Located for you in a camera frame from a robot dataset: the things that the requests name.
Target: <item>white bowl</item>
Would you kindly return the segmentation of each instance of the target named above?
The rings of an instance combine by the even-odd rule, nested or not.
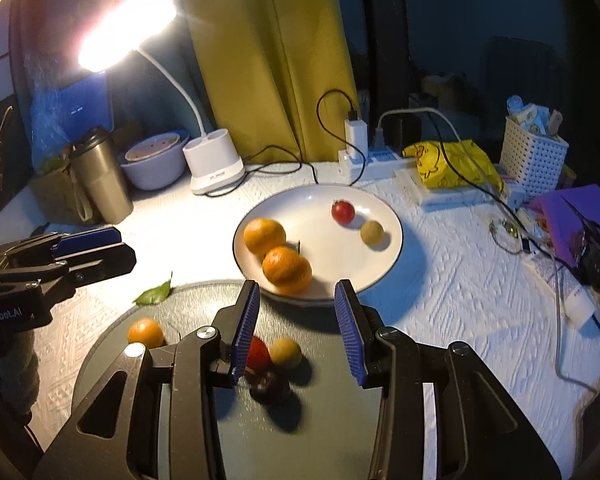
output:
[[[331,217],[336,200],[351,202],[356,218],[346,227]],[[283,296],[264,277],[262,264],[243,241],[244,228],[254,218],[271,218],[282,224],[289,245],[300,242],[300,253],[309,260],[314,280],[299,296]],[[376,220],[384,228],[384,241],[366,246],[360,226]],[[386,202],[355,187],[321,184],[277,193],[260,202],[242,219],[234,234],[234,258],[243,275],[255,280],[264,294],[294,304],[329,304],[339,280],[351,281],[356,292],[378,282],[394,266],[402,250],[402,225]]]

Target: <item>yellow bag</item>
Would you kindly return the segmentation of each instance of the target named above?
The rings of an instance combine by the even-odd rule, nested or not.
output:
[[[466,150],[480,165],[489,181],[502,191],[502,180],[487,154],[472,140],[463,140]],[[459,142],[445,142],[445,153],[458,172],[474,184],[481,184],[482,175],[469,160]],[[418,160],[418,173],[422,183],[429,188],[467,186],[446,163],[440,143],[433,140],[416,142],[402,150],[402,156],[414,156]]]

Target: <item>yellow curtain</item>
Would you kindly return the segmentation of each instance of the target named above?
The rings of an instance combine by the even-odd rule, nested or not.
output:
[[[357,106],[338,0],[184,0],[196,56],[218,125],[241,156],[268,144],[304,160],[336,160],[344,145],[316,118],[320,96],[345,91]],[[344,137],[349,105],[328,96],[320,117]],[[292,160],[267,150],[254,162]]]

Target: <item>power strip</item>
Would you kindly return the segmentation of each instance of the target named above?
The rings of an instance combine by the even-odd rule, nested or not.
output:
[[[393,150],[371,150],[366,158],[365,173],[360,180],[381,180],[393,178],[394,172],[407,167],[407,159],[398,156]],[[362,170],[362,157],[352,157],[347,150],[338,152],[340,171],[347,180],[354,180]]]

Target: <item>textured tablecloth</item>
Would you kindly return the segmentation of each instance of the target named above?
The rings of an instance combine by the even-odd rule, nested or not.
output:
[[[336,164],[317,164],[321,182],[343,182]],[[312,182],[308,168],[289,176],[258,176],[223,198],[192,195],[183,177],[167,190],[134,196],[134,212],[118,228],[136,250],[126,276],[78,290],[56,306],[54,322],[38,329],[41,388],[31,427],[47,447],[70,414],[80,365],[98,336],[140,292],[173,285],[241,278],[232,253],[234,231],[258,202]],[[554,372],[555,303],[522,260],[494,244],[486,220],[493,205],[423,213],[395,180],[362,184],[387,201],[404,229],[394,268],[362,294],[384,322],[418,342],[473,346],[536,428],[565,478],[575,455],[577,415],[592,398]],[[600,388],[600,335],[562,324],[562,370]],[[435,473],[432,389],[426,389],[425,478]]]

